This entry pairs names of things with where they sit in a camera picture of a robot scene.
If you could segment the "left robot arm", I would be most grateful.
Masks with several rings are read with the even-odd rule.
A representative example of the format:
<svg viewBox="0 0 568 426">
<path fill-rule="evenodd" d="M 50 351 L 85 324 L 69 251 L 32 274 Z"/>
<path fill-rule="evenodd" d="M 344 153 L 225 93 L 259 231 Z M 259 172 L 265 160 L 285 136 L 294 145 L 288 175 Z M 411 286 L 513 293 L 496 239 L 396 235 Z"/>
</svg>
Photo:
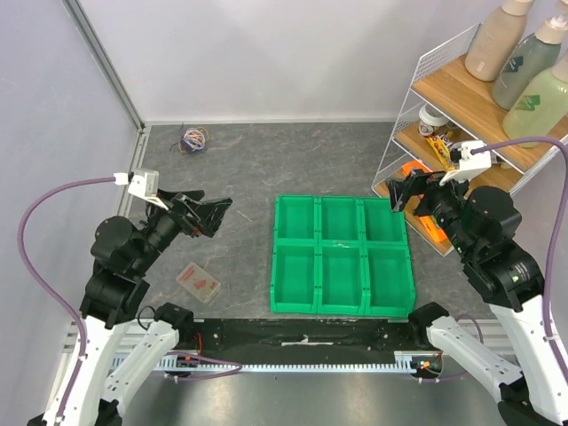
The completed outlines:
<svg viewBox="0 0 568 426">
<path fill-rule="evenodd" d="M 147 271 L 180 234 L 213 237 L 233 203 L 204 196 L 202 190 L 160 190 L 155 203 L 146 203 L 139 225 L 114 216 L 97 227 L 92 275 L 79 309 L 71 311 L 79 330 L 72 358 L 51 405 L 29 424 L 120 425 L 158 362 L 192 344 L 193 313 L 166 303 L 126 360 L 110 368 L 149 289 Z"/>
</svg>

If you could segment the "yellow candy bag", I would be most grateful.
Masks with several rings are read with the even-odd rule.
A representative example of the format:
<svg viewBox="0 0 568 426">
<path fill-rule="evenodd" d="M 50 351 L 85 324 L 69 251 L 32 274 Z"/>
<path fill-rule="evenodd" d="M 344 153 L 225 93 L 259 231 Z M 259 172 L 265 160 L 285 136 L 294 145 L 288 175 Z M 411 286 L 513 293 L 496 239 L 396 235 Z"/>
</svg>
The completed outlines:
<svg viewBox="0 0 568 426">
<path fill-rule="evenodd" d="M 456 165 L 453 163 L 450 155 L 450 148 L 454 144 L 450 140 L 452 135 L 453 133 L 449 131 L 447 133 L 433 134 L 426 137 L 427 143 L 446 171 L 456 169 Z"/>
</svg>

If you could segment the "green six-compartment bin tray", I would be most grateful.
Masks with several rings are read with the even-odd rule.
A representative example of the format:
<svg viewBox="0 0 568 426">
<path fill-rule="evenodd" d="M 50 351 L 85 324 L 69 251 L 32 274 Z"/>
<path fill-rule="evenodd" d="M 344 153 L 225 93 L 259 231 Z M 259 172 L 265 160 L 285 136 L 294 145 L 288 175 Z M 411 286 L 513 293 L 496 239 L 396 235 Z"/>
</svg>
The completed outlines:
<svg viewBox="0 0 568 426">
<path fill-rule="evenodd" d="M 403 319 L 414 309 L 406 221 L 389 201 L 281 195 L 274 207 L 272 312 Z"/>
</svg>

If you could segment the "transparent red printed card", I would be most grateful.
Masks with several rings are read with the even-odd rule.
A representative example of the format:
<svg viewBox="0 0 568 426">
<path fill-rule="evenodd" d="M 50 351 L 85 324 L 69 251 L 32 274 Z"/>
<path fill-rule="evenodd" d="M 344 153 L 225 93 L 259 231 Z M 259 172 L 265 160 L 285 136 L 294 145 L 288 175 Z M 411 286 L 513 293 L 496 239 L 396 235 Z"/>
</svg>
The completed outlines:
<svg viewBox="0 0 568 426">
<path fill-rule="evenodd" d="M 194 262 L 177 276 L 176 281 L 203 304 L 210 303 L 220 290 L 219 281 Z"/>
</svg>

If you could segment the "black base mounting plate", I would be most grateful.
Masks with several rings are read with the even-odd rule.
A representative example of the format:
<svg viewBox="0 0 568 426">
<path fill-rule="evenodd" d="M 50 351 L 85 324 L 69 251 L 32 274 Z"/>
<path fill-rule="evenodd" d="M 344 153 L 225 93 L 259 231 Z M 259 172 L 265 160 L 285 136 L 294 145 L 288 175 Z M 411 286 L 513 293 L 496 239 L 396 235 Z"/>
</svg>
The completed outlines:
<svg viewBox="0 0 568 426">
<path fill-rule="evenodd" d="M 203 319 L 174 348 L 248 365 L 387 363 L 396 351 L 437 351 L 409 322 L 386 319 Z"/>
</svg>

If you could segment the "light green pump bottle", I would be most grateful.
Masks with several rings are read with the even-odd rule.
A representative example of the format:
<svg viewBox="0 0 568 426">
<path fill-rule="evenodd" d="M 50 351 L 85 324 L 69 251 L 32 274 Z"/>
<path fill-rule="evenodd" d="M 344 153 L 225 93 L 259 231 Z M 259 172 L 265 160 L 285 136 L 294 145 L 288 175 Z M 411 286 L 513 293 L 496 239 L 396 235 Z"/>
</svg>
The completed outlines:
<svg viewBox="0 0 568 426">
<path fill-rule="evenodd" d="M 509 139 L 544 137 L 567 114 L 567 53 L 526 86 L 503 119 Z"/>
</svg>

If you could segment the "orange snack box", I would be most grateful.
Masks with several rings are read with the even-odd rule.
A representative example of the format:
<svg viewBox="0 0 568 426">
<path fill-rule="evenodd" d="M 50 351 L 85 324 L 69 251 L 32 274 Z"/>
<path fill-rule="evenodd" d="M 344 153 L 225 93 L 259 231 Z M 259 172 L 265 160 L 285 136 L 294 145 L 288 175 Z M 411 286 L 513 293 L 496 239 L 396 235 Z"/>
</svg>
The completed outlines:
<svg viewBox="0 0 568 426">
<path fill-rule="evenodd" d="M 406 177 L 413 170 L 422 170 L 424 172 L 430 172 L 430 169 L 423 165 L 421 162 L 413 160 L 407 162 L 402 166 L 404 176 Z M 420 222 L 425 227 L 427 234 L 436 243 L 442 243 L 447 241 L 446 234 L 444 231 L 435 223 L 434 217 L 419 217 Z"/>
</svg>

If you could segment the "grey-green pump bottle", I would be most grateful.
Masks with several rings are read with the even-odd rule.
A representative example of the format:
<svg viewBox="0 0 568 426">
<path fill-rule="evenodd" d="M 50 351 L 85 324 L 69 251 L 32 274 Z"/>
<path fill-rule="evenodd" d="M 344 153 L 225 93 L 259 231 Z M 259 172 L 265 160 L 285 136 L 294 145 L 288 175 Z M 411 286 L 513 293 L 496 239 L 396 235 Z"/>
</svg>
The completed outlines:
<svg viewBox="0 0 568 426">
<path fill-rule="evenodd" d="M 528 83 L 556 63 L 566 34 L 567 7 L 517 45 L 493 85 L 493 101 L 509 111 Z"/>
</svg>

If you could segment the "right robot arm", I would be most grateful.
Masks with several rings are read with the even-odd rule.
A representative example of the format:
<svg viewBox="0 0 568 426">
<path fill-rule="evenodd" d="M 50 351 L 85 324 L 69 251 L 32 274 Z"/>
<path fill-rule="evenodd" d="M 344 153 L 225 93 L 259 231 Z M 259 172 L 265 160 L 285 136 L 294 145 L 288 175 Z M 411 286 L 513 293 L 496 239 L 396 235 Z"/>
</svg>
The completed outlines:
<svg viewBox="0 0 568 426">
<path fill-rule="evenodd" d="M 536 260 L 514 240 L 522 221 L 509 193 L 467 182 L 444 182 L 444 173 L 411 171 L 385 184 L 390 207 L 401 212 L 416 196 L 416 216 L 434 217 L 461 258 L 469 284 L 501 323 L 518 363 L 512 365 L 462 331 L 437 303 L 409 314 L 407 341 L 453 358 L 492 395 L 508 425 L 565 425 L 567 354 L 544 313 L 545 278 Z"/>
</svg>

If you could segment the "white paper cup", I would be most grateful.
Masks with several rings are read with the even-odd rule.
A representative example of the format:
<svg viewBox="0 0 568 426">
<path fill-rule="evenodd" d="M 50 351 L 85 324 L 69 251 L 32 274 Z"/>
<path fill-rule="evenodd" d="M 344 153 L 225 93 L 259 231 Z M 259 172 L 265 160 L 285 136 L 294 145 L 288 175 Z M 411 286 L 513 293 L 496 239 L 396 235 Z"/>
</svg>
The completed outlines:
<svg viewBox="0 0 568 426">
<path fill-rule="evenodd" d="M 430 104 L 424 104 L 418 115 L 418 131 L 425 138 L 443 133 L 449 123 L 449 119 Z"/>
</svg>

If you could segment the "beige pump bottle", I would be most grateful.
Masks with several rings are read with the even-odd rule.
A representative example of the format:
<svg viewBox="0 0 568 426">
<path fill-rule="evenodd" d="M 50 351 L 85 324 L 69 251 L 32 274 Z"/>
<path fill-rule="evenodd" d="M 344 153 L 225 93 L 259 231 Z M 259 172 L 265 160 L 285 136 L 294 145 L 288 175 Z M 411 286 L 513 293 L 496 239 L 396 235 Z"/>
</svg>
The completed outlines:
<svg viewBox="0 0 568 426">
<path fill-rule="evenodd" d="M 486 18 L 471 44 L 464 65 L 483 82 L 492 82 L 520 41 L 532 0 L 503 1 Z"/>
</svg>

